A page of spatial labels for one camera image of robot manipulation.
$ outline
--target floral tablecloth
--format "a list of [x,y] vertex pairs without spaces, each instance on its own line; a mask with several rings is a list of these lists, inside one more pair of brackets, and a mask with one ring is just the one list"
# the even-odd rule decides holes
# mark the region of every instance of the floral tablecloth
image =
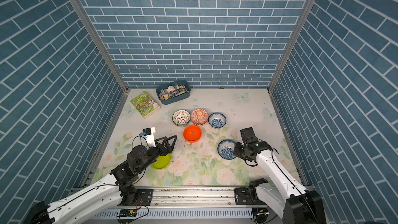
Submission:
[[[136,185],[247,185],[250,181],[262,177],[269,180],[259,166],[249,167],[239,158],[225,160],[217,153],[217,145],[222,140],[241,142],[239,130],[247,127],[253,127],[258,138],[278,150],[278,159],[300,181],[265,89],[192,89],[189,98],[169,105],[162,105],[156,97],[155,90],[148,89],[145,91],[156,99],[161,109],[147,119],[144,119],[130,102],[142,91],[130,91],[92,183],[125,161],[127,153],[131,151],[133,137],[149,127],[156,128],[155,138],[177,135],[178,139],[170,165],[163,170],[148,167],[144,177]],[[203,108],[209,114],[221,112],[226,116],[227,123],[221,129],[214,129],[206,123],[201,127],[201,139],[192,144],[184,140],[184,127],[174,125],[172,115],[180,109],[192,112],[197,108]],[[138,138],[133,146],[137,144],[140,144]]]

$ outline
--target lime green plate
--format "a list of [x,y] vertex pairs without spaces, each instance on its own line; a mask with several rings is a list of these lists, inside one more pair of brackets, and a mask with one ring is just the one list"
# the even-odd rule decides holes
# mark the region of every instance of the lime green plate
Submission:
[[172,161],[172,154],[167,154],[166,156],[160,156],[156,159],[156,162],[151,164],[154,169],[164,169],[166,168],[170,162]]

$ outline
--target cable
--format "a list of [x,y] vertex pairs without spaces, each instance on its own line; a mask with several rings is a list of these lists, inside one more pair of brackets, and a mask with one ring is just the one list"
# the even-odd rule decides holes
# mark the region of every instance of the cable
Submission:
[[147,171],[147,169],[144,169],[144,172],[142,173],[142,176],[141,176],[141,178],[140,179],[138,179],[138,181],[135,181],[134,183],[132,183],[132,184],[127,184],[127,185],[116,185],[116,184],[101,184],[101,185],[99,185],[99,186],[97,186],[97,188],[99,188],[99,187],[102,187],[102,186],[119,186],[119,187],[127,187],[127,186],[132,186],[132,185],[134,185],[134,184],[136,184],[137,182],[139,182],[143,177],[144,177],[144,174],[145,174],[145,172]]
[[272,217],[272,219],[271,219],[271,220],[267,220],[266,222],[263,222],[263,223],[261,223],[261,224],[266,224],[266,223],[268,223],[268,222],[272,221],[273,219],[275,219],[277,216],[278,216],[278,215],[276,215],[276,216]]
[[41,216],[39,216],[39,217],[37,217],[36,219],[34,219],[33,221],[31,221],[30,224],[35,224],[35,221],[37,221],[37,220],[40,219],[41,217],[43,217],[43,216],[45,216],[45,215],[47,215],[47,214],[50,214],[50,213],[52,213],[52,212],[54,212],[54,211],[56,211],[56,210],[62,208],[63,206],[66,206],[66,205],[67,205],[68,203],[70,203],[71,201],[76,200],[77,198],[79,198],[79,197],[81,197],[82,195],[84,195],[84,194],[86,194],[86,193],[92,191],[93,189],[95,189],[95,188],[92,188],[92,189],[87,190],[87,191],[84,192],[83,194],[81,194],[81,195],[79,195],[79,196],[73,198],[72,200],[68,201],[67,203],[64,203],[64,204],[61,205],[60,207],[54,208],[54,209],[51,210],[50,212],[43,213]]
[[141,204],[140,204],[140,207],[139,208],[137,208],[137,205],[135,205],[135,208],[137,209],[137,210],[140,210],[141,209],[141,207],[142,207],[142,197],[139,195],[139,197],[141,198]]
[[245,159],[245,163],[246,163],[248,166],[250,166],[250,167],[256,167],[256,166],[258,165],[258,163],[250,165],[250,164],[247,163],[247,160],[246,160],[246,159]]
[[147,216],[147,215],[149,214],[149,208],[148,208],[147,206],[145,206],[145,205],[143,205],[143,206],[146,207],[146,208],[148,209],[148,212],[147,212],[146,214],[144,214],[143,216],[140,216],[140,217],[138,217],[138,218],[135,218],[135,219],[132,220],[131,222],[133,222],[133,221],[135,221],[135,220],[138,220],[139,218],[145,217],[145,216]]
[[[302,195],[301,191],[296,187],[296,185],[294,185],[294,183],[290,180],[290,178],[287,177],[287,176],[285,175],[285,173],[282,171],[282,169],[281,169],[281,168],[278,166],[278,164],[275,162],[275,159],[274,159],[274,156],[273,156],[273,151],[274,151],[274,150],[275,150],[276,152],[278,152],[275,148],[272,148],[272,150],[271,150],[271,157],[272,157],[272,160],[273,160],[274,164],[278,167],[278,169],[282,172],[282,174],[287,178],[287,180],[289,180],[289,182],[294,186],[294,188]],[[304,198],[305,202],[307,203],[308,208],[311,210],[311,213],[312,213],[312,215],[314,216],[314,220],[316,221],[316,223],[318,223],[318,220],[316,219],[316,215],[315,215],[315,213],[312,211],[312,208],[310,207],[310,204],[308,203],[306,197],[304,196],[303,198]]]
[[143,139],[145,140],[145,142],[147,143],[147,146],[146,146],[146,147],[148,147],[147,139],[146,139],[145,137],[141,136],[141,135],[138,135],[138,136],[136,136],[136,137],[132,140],[132,142],[131,142],[131,148],[132,148],[132,144],[134,143],[134,140],[135,140],[136,138],[138,138],[138,137],[140,137],[141,145],[142,145],[142,138],[143,138]]

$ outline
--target plastic bin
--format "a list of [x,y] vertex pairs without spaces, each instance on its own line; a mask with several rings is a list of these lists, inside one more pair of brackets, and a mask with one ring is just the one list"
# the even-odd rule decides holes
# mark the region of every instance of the plastic bin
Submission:
[[[174,86],[177,86],[177,85],[185,86],[185,88],[187,89],[188,92],[186,92],[184,94],[181,94],[179,96],[173,97],[171,99],[167,99],[167,100],[161,100],[160,99],[159,94],[161,93],[160,91],[162,89],[164,89],[164,91],[167,92],[167,88],[169,86],[173,86],[174,87]],[[159,86],[158,88],[156,88],[156,95],[158,96],[158,99],[160,100],[160,102],[162,102],[162,104],[164,104],[164,105],[168,105],[170,103],[174,103],[174,102],[186,99],[186,98],[189,97],[190,94],[191,94],[191,88],[189,87],[188,82],[186,80],[178,80],[178,81],[175,81],[175,82],[166,83],[166,84],[163,84],[163,85]]]

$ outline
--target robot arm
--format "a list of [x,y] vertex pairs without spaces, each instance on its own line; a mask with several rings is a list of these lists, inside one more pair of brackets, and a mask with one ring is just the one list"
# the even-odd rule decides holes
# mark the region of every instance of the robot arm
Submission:
[[34,205],[23,224],[80,224],[93,215],[119,204],[131,205],[137,201],[134,183],[139,174],[154,163],[159,156],[174,150],[177,136],[162,137],[153,141],[148,150],[138,145],[127,154],[127,160],[114,168],[98,182],[59,201]]
[[253,128],[240,130],[243,145],[237,143],[234,155],[255,161],[271,178],[275,190],[265,179],[250,183],[249,194],[254,201],[265,202],[283,223],[326,224],[322,199],[316,191],[308,191],[283,167],[267,142],[256,138]]

